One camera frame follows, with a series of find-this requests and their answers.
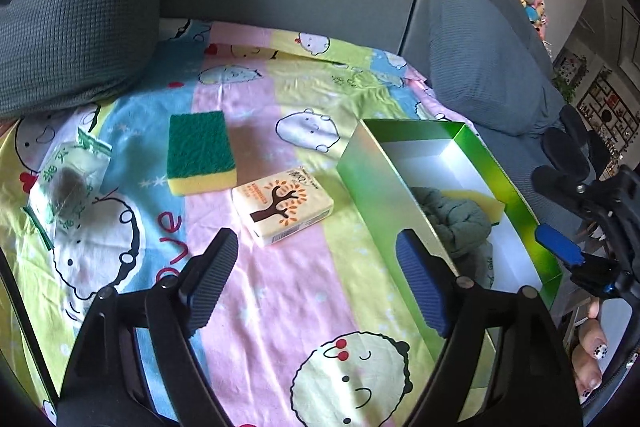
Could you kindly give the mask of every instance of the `red heart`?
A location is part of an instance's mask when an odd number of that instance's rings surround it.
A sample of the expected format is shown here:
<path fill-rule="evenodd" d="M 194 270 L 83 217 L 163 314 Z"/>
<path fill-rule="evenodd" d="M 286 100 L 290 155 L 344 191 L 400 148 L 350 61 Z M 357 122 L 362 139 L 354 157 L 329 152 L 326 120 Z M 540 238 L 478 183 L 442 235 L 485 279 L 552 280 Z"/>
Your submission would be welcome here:
<path fill-rule="evenodd" d="M 31 192 L 31 189 L 33 188 L 33 185 L 35 185 L 37 179 L 38 177 L 34 176 L 33 174 L 29 174 L 28 172 L 21 172 L 20 181 L 22 182 L 22 191 L 25 194 L 29 194 L 29 192 Z"/>

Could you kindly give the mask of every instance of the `tree logo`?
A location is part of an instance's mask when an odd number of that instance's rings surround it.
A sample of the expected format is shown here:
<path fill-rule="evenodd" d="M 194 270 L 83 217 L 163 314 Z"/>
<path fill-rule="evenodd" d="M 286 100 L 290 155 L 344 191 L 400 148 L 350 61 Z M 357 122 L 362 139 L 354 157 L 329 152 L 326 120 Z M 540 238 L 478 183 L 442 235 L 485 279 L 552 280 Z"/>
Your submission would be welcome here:
<path fill-rule="evenodd" d="M 269 183 L 265 189 L 271 190 L 271 204 L 264 210 L 250 214 L 254 223 L 276 215 L 282 217 L 280 223 L 285 227 L 288 227 L 289 223 L 295 223 L 298 220 L 294 217 L 296 210 L 306 201 L 305 188 L 301 188 L 297 183 L 276 180 L 275 183 Z"/>

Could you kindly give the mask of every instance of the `soap box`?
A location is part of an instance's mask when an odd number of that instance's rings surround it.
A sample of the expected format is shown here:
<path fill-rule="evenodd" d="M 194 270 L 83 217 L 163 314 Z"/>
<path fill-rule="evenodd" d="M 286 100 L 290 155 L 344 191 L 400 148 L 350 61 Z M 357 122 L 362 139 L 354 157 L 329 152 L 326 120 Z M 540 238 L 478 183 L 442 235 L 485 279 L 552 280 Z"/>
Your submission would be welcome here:
<path fill-rule="evenodd" d="M 231 196 L 262 247 L 310 227 L 334 209 L 334 200 L 302 166 L 240 185 Z"/>

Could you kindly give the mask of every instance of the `soap package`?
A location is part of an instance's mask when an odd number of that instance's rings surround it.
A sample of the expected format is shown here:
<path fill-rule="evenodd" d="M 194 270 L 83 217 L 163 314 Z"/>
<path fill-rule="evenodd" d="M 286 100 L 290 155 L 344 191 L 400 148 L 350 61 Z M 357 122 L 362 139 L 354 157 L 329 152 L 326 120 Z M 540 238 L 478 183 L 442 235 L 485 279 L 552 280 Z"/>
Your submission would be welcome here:
<path fill-rule="evenodd" d="M 52 250 L 57 234 L 76 227 L 98 194 L 111 146 L 78 128 L 75 142 L 59 144 L 45 160 L 24 208 Z"/>
<path fill-rule="evenodd" d="M 262 247 L 306 229 L 334 209 L 334 200 L 302 166 L 236 187 L 231 195 Z"/>

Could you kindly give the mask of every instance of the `blue rubber tip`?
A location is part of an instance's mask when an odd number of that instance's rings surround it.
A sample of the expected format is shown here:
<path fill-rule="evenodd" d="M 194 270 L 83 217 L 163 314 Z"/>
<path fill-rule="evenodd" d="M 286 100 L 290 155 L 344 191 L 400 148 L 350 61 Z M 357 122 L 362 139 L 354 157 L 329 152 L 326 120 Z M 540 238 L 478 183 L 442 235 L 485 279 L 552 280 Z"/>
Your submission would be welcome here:
<path fill-rule="evenodd" d="M 398 234 L 396 257 L 424 321 L 439 336 L 448 337 L 452 323 L 447 317 L 446 295 L 438 284 L 438 275 L 428 268 L 431 255 L 413 230 L 403 230 Z M 444 263 L 440 258 L 432 259 Z"/>
<path fill-rule="evenodd" d="M 536 241 L 568 266 L 580 266 L 584 263 L 580 247 L 549 225 L 539 225 L 536 228 Z"/>

